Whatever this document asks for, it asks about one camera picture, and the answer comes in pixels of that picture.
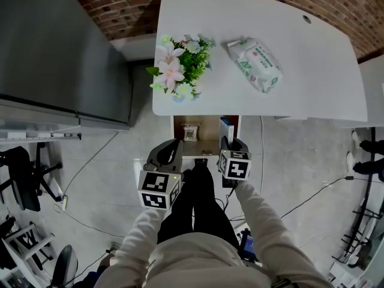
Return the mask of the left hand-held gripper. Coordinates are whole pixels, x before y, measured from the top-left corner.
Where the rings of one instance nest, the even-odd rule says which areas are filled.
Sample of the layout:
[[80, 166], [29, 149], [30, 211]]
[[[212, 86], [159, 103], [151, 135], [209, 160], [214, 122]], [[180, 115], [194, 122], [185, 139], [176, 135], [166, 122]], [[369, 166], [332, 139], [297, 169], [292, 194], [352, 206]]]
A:
[[171, 139], [156, 146], [140, 171], [138, 193], [145, 208], [169, 211], [181, 192], [183, 142]]

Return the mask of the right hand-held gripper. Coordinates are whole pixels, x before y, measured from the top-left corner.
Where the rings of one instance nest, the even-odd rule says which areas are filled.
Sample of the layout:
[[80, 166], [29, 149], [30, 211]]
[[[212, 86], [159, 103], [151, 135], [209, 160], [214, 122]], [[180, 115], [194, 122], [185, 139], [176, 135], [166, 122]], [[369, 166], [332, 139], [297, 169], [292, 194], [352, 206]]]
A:
[[251, 153], [248, 146], [237, 138], [229, 143], [227, 137], [223, 136], [217, 166], [222, 174], [223, 188], [235, 188], [239, 181], [247, 181], [251, 169]]

